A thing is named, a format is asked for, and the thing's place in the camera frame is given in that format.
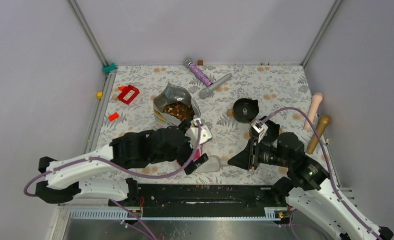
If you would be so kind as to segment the clear plastic scoop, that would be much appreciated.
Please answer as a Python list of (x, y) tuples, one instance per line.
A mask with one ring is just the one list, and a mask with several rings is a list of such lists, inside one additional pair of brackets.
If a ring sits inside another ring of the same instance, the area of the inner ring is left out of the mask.
[(227, 167), (229, 164), (227, 160), (222, 160), (219, 156), (210, 155), (208, 160), (199, 166), (195, 172), (197, 173), (214, 173), (219, 171), (222, 167)]

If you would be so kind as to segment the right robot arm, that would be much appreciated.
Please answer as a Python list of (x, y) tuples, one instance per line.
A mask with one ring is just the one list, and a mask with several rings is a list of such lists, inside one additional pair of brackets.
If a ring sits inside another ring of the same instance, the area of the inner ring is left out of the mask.
[(374, 224), (351, 203), (327, 170), (305, 154), (303, 142), (294, 133), (281, 133), (276, 147), (251, 138), (228, 164), (245, 170), (260, 164), (287, 168), (286, 176), (271, 187), (272, 201), (294, 207), (335, 240), (390, 240), (394, 236), (388, 227)]

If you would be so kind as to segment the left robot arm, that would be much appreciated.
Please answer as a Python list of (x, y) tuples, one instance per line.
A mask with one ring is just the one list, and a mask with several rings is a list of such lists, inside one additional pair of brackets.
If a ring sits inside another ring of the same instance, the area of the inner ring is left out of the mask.
[[(140, 198), (136, 169), (162, 162), (177, 162), (189, 175), (208, 159), (201, 147), (212, 139), (200, 119), (184, 120), (178, 126), (128, 132), (95, 151), (68, 160), (48, 156), (39, 161), (40, 175), (34, 195), (49, 204), (75, 198), (110, 199), (135, 205)], [(126, 180), (95, 179), (96, 175), (121, 170)]]

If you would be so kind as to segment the pet food bag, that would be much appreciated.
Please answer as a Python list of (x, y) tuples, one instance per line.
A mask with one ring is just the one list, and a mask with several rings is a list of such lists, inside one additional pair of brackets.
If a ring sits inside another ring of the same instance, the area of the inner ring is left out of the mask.
[(166, 88), (153, 99), (155, 119), (161, 129), (178, 126), (181, 122), (200, 118), (201, 112), (189, 92), (180, 86), (167, 84)]

